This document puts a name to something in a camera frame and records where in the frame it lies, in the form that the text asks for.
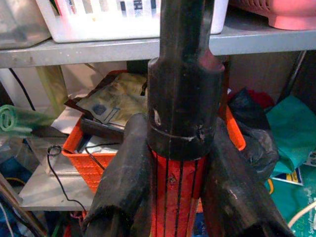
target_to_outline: white plastic basket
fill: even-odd
[[[159,37],[161,0],[36,0],[56,42]],[[228,0],[215,0],[211,34],[222,31]]]

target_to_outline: green cloth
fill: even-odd
[[[54,118],[12,105],[0,107],[0,130],[3,132],[31,132],[38,126],[51,125]]]
[[[302,165],[300,169],[304,186],[272,180],[274,192],[271,197],[287,223],[297,212],[316,200],[316,168]],[[316,237],[314,221],[316,223],[315,209],[301,217],[291,229],[296,237]]]
[[[280,160],[277,173],[292,173],[316,146],[316,116],[299,99],[289,96],[267,113]]]

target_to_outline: pink plastic basket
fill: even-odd
[[[316,29],[316,0],[230,0],[230,4],[268,17],[275,28]]]

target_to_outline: storage shelf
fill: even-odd
[[[69,199],[80,201],[86,210],[92,204],[94,194],[81,176],[60,176]],[[82,211],[73,201],[67,201],[54,176],[48,176],[39,165],[30,177],[19,196],[20,204],[27,211]]]
[[[215,55],[316,49],[316,30],[285,31],[268,26],[265,17],[232,9],[224,29],[211,35]],[[0,68],[142,60],[157,57],[159,39],[55,43],[44,41],[25,49],[0,50]]]

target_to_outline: red paint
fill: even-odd
[[[156,176],[152,236],[191,237],[205,158],[181,162],[160,157],[154,151],[153,155]]]

